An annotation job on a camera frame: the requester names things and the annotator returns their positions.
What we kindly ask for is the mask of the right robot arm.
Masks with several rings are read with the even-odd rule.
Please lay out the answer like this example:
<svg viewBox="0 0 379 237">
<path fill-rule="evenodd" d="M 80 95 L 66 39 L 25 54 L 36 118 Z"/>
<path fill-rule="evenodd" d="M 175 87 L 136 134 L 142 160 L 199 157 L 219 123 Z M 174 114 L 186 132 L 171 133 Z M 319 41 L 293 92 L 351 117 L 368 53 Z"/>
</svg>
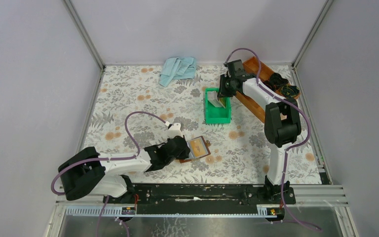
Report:
<svg viewBox="0 0 379 237">
<path fill-rule="evenodd" d="M 276 203 L 290 185 L 285 179 L 287 150 L 302 131 L 297 102 L 293 98 L 278 95 L 258 75 L 246 72 L 241 60 L 225 62 L 224 66 L 227 72 L 220 76 L 218 98 L 241 94 L 251 98 L 264 110 L 264 133 L 272 146 L 263 196 L 267 202 Z"/>
</svg>

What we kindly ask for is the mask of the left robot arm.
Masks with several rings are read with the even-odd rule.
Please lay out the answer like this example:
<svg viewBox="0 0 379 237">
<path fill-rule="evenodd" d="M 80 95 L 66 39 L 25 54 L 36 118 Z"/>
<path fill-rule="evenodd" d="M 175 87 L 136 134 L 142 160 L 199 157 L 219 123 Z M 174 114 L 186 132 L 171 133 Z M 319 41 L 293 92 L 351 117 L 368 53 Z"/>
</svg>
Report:
<svg viewBox="0 0 379 237">
<path fill-rule="evenodd" d="M 175 160 L 188 159 L 190 153 L 188 142 L 181 136 L 146 147 L 133 156 L 121 154 L 113 157 L 97 152 L 95 147 L 87 147 L 58 167 L 58 174 L 52 184 L 60 180 L 63 191 L 52 191 L 69 201 L 96 194 L 127 203 L 133 198 L 134 192 L 128 172 L 161 170 Z"/>
</svg>

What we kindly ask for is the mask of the silver credit card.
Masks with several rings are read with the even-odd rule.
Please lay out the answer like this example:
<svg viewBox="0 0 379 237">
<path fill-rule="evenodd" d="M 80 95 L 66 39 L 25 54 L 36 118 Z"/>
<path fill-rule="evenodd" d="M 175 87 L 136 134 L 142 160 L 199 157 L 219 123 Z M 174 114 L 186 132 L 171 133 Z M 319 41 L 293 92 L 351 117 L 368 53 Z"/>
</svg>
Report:
<svg viewBox="0 0 379 237">
<path fill-rule="evenodd" d="M 218 97 L 217 91 L 208 91 L 207 92 L 208 101 L 216 108 L 225 108 L 224 103 Z"/>
</svg>

